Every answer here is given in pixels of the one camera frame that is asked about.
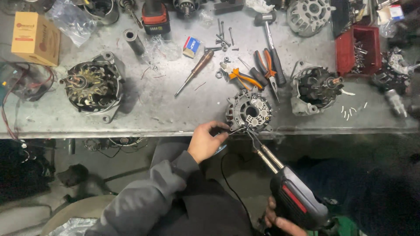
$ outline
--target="white plastic piece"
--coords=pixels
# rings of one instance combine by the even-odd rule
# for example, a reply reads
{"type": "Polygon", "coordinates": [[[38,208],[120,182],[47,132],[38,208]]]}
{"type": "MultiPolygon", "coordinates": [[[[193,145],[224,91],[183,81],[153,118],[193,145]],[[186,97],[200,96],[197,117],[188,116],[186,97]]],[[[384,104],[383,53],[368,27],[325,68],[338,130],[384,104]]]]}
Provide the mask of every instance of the white plastic piece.
{"type": "Polygon", "coordinates": [[[356,95],[355,93],[349,93],[341,89],[341,92],[350,96],[356,95]]]}
{"type": "Polygon", "coordinates": [[[259,13],[270,13],[274,5],[268,6],[264,0],[245,0],[245,4],[259,13]]]}

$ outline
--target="gray sleeve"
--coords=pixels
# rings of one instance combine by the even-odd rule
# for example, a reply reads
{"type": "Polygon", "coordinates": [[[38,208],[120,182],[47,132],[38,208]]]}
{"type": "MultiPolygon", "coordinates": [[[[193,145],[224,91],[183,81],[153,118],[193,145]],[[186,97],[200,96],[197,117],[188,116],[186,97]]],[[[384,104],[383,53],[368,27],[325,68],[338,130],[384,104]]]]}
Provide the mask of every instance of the gray sleeve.
{"type": "Polygon", "coordinates": [[[153,166],[144,179],[118,194],[85,236],[147,235],[170,210],[175,193],[185,189],[186,179],[195,170],[199,167],[187,151],[171,163],[165,160],[153,166]]]}

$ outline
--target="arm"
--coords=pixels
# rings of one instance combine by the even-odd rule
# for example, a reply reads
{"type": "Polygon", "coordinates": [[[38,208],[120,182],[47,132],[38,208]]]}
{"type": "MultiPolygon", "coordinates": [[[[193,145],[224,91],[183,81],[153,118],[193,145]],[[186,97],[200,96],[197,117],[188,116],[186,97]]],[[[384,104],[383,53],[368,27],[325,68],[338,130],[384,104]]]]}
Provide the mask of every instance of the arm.
{"type": "Polygon", "coordinates": [[[85,236],[147,235],[150,229],[171,208],[175,193],[186,188],[189,175],[199,170],[198,164],[211,157],[228,137],[209,134],[211,128],[226,124],[212,121],[194,130],[188,151],[173,162],[163,161],[151,168],[145,178],[130,183],[104,209],[98,222],[85,236]]]}

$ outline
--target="brown screwdriver handle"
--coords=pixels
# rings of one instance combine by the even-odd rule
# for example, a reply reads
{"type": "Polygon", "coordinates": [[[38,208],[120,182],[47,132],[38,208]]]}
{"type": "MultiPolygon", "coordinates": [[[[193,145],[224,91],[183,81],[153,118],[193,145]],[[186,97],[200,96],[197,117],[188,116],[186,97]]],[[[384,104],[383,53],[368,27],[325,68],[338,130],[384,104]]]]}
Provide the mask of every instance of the brown screwdriver handle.
{"type": "Polygon", "coordinates": [[[198,74],[206,65],[209,63],[211,58],[214,56],[213,50],[207,50],[206,53],[200,58],[197,65],[194,67],[194,69],[191,70],[191,73],[198,74]]]}
{"type": "Polygon", "coordinates": [[[273,67],[275,69],[276,73],[276,78],[277,78],[277,82],[278,85],[284,85],[287,81],[286,78],[284,77],[284,73],[283,73],[283,69],[281,68],[281,63],[280,63],[280,58],[278,58],[278,54],[277,54],[277,50],[275,48],[270,49],[271,52],[271,59],[273,60],[273,67]]]}

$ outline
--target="person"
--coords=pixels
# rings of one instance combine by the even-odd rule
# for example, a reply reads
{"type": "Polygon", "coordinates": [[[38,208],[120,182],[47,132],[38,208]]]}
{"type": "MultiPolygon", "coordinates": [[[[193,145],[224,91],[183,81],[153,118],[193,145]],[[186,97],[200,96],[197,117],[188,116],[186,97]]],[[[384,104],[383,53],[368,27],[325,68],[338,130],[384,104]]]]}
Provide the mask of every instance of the person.
{"type": "MultiPolygon", "coordinates": [[[[104,209],[85,236],[250,236],[250,219],[238,200],[214,180],[205,180],[199,164],[228,138],[210,135],[213,128],[229,129],[218,121],[199,125],[190,137],[168,137],[158,143],[147,175],[130,183],[104,209]]],[[[291,236],[306,236],[292,222],[277,217],[270,197],[268,226],[291,236]]]]}

